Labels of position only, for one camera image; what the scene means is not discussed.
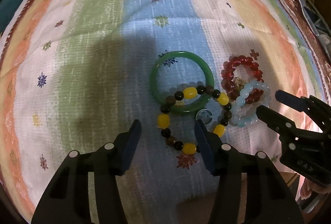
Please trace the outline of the green jade bangle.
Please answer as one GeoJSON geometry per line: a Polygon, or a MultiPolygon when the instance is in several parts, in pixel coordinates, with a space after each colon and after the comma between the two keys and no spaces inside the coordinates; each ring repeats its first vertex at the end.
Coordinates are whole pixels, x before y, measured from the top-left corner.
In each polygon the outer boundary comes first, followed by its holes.
{"type": "MultiPolygon", "coordinates": [[[[208,86],[215,86],[215,81],[214,81],[214,75],[208,66],[208,64],[198,55],[193,54],[188,51],[171,51],[157,59],[155,62],[151,72],[150,72],[150,91],[153,96],[153,98],[159,102],[161,105],[164,104],[164,98],[162,95],[159,93],[158,90],[158,68],[168,59],[170,58],[186,58],[191,61],[194,61],[198,66],[202,69],[204,75],[205,75],[205,82],[208,86]]],[[[206,104],[209,102],[211,99],[210,95],[203,94],[201,95],[196,101],[184,105],[184,106],[173,106],[172,111],[174,113],[195,113],[198,112],[199,110],[203,109],[206,104]]]]}

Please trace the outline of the striped colourful cloth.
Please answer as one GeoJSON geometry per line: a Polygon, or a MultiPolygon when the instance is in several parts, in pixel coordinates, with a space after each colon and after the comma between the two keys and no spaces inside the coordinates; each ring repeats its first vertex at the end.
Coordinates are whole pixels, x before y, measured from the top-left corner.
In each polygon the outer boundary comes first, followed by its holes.
{"type": "Polygon", "coordinates": [[[278,135],[255,109],[269,105],[299,128],[305,114],[274,99],[282,89],[330,102],[313,50],[282,0],[23,0],[1,37],[1,187],[31,222],[66,155],[90,153],[139,120],[131,167],[116,179],[129,223],[207,223],[218,179],[196,151],[195,113],[174,113],[207,94],[209,131],[239,151],[264,151],[279,171],[278,135]],[[186,58],[150,72],[160,57],[186,58]]]}

